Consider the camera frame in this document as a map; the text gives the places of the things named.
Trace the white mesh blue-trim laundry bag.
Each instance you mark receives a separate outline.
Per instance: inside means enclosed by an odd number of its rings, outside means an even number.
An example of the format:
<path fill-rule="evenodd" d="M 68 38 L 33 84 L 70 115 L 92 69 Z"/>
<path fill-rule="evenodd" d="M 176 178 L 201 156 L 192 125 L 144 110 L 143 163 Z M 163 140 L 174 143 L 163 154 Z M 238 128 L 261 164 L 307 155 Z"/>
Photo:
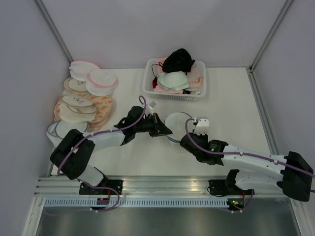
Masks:
<path fill-rule="evenodd" d="M 164 124 L 172 131 L 172 134 L 166 135 L 172 145 L 178 145 L 181 139 L 186 135 L 186 121 L 192 118 L 185 112 L 175 112 L 164 119 Z"/>

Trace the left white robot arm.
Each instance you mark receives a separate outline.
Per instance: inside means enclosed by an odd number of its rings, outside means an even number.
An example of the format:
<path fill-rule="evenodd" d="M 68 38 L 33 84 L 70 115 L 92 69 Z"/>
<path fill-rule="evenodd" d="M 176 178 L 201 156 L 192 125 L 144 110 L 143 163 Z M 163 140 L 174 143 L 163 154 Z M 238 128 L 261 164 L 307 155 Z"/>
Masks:
<path fill-rule="evenodd" d="M 101 195 L 107 190 L 107 177 L 98 168 L 89 165 L 91 155 L 105 148 L 126 145 L 137 133 L 148 133 L 154 138 L 173 132 L 157 113 L 146 115 L 144 108 L 133 106 L 111 130 L 88 135 L 77 129 L 70 130 L 52 152 L 50 160 L 68 179 L 80 180 Z"/>

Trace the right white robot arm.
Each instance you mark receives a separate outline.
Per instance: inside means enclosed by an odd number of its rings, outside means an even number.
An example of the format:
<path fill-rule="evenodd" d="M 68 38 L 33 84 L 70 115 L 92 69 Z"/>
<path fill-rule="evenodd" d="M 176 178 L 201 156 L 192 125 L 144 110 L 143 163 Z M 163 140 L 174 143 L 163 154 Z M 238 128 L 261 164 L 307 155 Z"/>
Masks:
<path fill-rule="evenodd" d="M 260 190 L 282 192 L 302 202 L 310 199 L 314 171 L 297 152 L 290 151 L 287 155 L 255 153 L 192 133 L 181 139 L 180 146 L 198 162 L 229 167 L 224 187 L 230 194 Z"/>

